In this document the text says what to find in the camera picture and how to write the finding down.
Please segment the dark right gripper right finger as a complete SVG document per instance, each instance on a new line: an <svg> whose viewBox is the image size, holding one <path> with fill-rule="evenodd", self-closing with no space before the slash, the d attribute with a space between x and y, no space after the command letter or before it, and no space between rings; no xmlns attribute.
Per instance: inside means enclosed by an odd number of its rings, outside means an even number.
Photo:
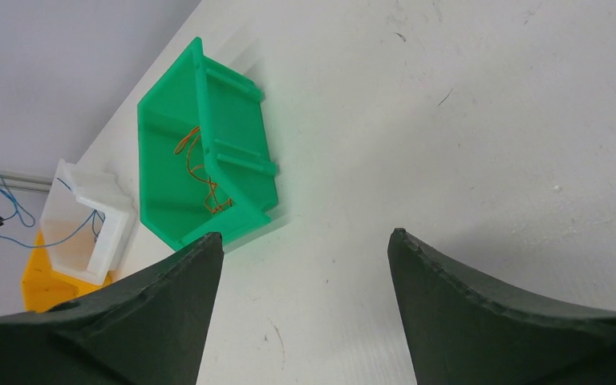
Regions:
<svg viewBox="0 0 616 385"><path fill-rule="evenodd" d="M616 384L616 311L535 294L393 231L387 256L419 384Z"/></svg>

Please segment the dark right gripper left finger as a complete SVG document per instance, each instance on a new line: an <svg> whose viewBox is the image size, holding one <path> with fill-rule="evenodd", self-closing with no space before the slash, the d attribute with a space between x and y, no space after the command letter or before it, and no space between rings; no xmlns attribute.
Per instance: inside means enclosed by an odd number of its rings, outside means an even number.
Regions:
<svg viewBox="0 0 616 385"><path fill-rule="evenodd" d="M0 384L194 384L224 251L207 233L42 313L0 317Z"/></svg>

